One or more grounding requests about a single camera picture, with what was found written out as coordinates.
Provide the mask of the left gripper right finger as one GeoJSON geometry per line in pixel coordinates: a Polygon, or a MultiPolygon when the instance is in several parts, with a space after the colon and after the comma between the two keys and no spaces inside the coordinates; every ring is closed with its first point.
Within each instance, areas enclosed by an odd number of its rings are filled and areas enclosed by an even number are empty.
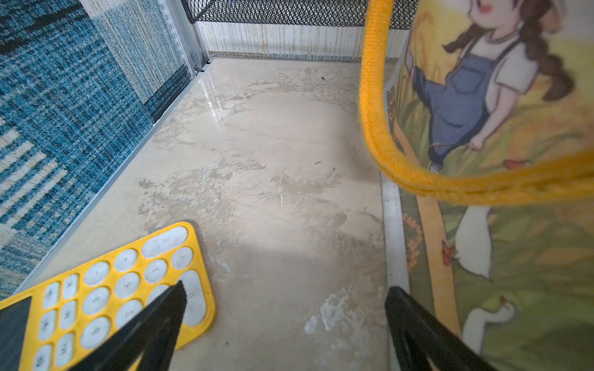
{"type": "Polygon", "coordinates": [[[385,311],[402,370],[492,370],[405,290],[389,289],[385,311]]]}

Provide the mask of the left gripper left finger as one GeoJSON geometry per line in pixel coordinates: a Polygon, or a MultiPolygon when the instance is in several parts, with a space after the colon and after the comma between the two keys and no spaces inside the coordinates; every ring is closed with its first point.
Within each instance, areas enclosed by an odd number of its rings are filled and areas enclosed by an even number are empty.
{"type": "Polygon", "coordinates": [[[186,305],[187,294],[180,281],[71,369],[169,369],[186,305]]]}

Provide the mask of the white canvas tote bag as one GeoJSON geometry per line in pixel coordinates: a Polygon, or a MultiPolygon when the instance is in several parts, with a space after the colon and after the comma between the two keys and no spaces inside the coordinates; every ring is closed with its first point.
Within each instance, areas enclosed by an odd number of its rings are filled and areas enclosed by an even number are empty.
{"type": "Polygon", "coordinates": [[[593,4],[420,1],[384,85],[372,1],[364,139],[398,189],[398,286],[492,370],[593,368],[593,4]]]}

